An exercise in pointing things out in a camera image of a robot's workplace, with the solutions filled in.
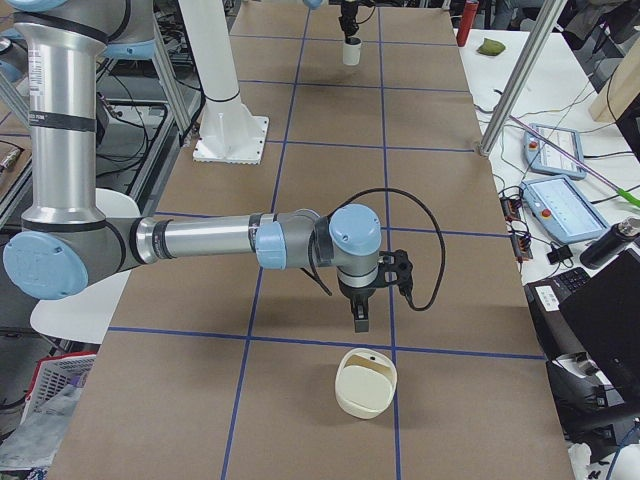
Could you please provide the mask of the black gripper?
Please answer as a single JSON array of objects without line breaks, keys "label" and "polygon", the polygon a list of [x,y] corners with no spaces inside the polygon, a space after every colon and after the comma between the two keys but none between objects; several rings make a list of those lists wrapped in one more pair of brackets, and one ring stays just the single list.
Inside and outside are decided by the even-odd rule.
[{"label": "black gripper", "polygon": [[350,301],[350,310],[354,317],[354,331],[369,331],[368,299],[374,295],[376,288],[372,286],[354,287],[338,280],[340,292]]},{"label": "black gripper", "polygon": [[339,23],[344,35],[344,41],[349,38],[355,38],[358,32],[357,24],[358,1],[357,0],[341,0]]}]

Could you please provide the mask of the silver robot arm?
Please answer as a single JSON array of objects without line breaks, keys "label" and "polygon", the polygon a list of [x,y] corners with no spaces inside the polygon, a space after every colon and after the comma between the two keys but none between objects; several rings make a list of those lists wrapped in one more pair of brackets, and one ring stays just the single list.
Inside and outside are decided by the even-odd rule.
[{"label": "silver robot arm", "polygon": [[[316,10],[322,5],[321,0],[303,0],[303,4],[310,10]],[[341,31],[346,43],[350,43],[359,30],[357,22],[358,2],[341,0],[340,16],[338,18]]]},{"label": "silver robot arm", "polygon": [[109,218],[96,204],[96,60],[155,51],[149,1],[17,1],[28,46],[33,202],[3,252],[14,285],[59,300],[117,273],[180,257],[253,253],[267,269],[332,266],[354,329],[383,278],[381,229],[369,207],[157,221]]}]

